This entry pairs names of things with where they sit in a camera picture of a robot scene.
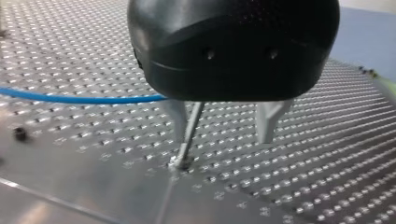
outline black screw head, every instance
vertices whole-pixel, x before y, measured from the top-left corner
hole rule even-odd
[[[24,142],[27,140],[28,135],[24,128],[18,127],[14,129],[14,137],[17,141]]]

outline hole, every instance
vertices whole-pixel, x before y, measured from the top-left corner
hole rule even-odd
[[[275,48],[272,48],[272,47],[268,47],[265,50],[265,56],[271,60],[275,59],[277,57],[278,53],[279,53],[278,50]]]
[[[204,56],[208,60],[212,60],[215,57],[215,51],[212,48],[206,48],[204,49]]]

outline aluminum plate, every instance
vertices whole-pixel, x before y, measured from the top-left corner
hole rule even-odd
[[[77,96],[154,93],[133,56],[126,6],[126,0],[3,3],[0,85]],[[0,182],[93,223],[396,218],[396,107],[370,77],[335,60],[278,123],[272,145],[256,141],[255,104],[207,105],[191,150],[196,162],[182,174],[166,168],[178,145],[155,103],[0,100]],[[28,131],[28,142],[13,139],[16,127]]]

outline blue pneumatic hose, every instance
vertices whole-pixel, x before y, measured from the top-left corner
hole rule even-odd
[[[75,97],[75,96],[59,96],[59,95],[45,95],[29,91],[16,91],[9,88],[0,88],[0,94],[22,98],[26,100],[44,101],[62,104],[75,105],[124,105],[124,104],[138,104],[166,100],[161,95],[150,96],[136,96],[136,97]]]

